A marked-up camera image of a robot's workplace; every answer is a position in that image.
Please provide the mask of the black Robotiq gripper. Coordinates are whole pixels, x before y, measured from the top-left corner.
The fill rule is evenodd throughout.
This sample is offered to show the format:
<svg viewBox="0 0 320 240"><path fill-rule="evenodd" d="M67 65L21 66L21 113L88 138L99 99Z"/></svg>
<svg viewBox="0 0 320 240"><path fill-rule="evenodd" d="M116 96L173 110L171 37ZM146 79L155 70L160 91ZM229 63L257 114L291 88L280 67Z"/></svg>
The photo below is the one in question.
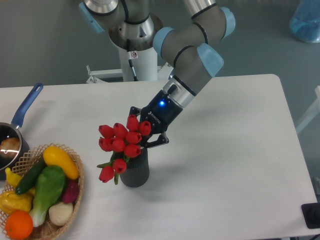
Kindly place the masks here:
<svg viewBox="0 0 320 240"><path fill-rule="evenodd" d="M132 106L129 115L140 116L140 122L148 121L151 124L151 135L141 140L142 148L154 148L169 143L165 131L173 120L182 112L183 108L169 98L169 95L160 90L150 103L141 108ZM159 134L156 140L150 141L154 134Z"/></svg>

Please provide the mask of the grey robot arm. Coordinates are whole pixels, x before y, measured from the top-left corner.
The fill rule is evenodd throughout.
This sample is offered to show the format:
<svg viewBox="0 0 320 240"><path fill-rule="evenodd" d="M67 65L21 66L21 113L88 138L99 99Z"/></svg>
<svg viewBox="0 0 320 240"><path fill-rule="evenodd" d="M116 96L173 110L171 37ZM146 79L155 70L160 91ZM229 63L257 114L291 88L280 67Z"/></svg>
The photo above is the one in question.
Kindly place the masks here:
<svg viewBox="0 0 320 240"><path fill-rule="evenodd" d="M224 65L213 44L229 36L236 27L234 14L214 0L186 0L192 24L184 31L161 28L153 37L157 54L173 67L173 76L144 108L130 113L151 123L143 148L167 144L166 130L182 110Z"/></svg>

